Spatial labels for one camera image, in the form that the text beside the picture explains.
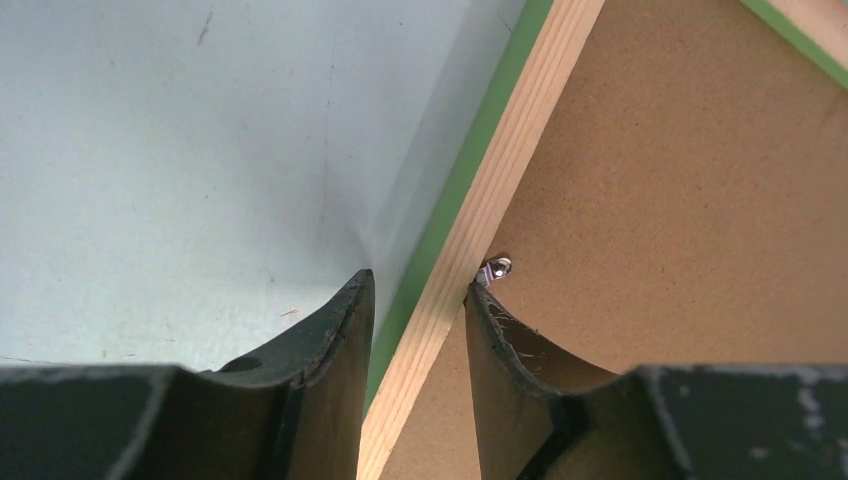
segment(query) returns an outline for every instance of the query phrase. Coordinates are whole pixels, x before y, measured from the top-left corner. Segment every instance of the brown board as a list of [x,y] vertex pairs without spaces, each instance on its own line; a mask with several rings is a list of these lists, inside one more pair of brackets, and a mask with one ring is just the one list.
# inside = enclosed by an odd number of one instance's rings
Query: brown board
[[[736,1],[607,0],[499,252],[504,306],[604,368],[848,361],[848,93]],[[462,334],[382,478],[474,478]]]

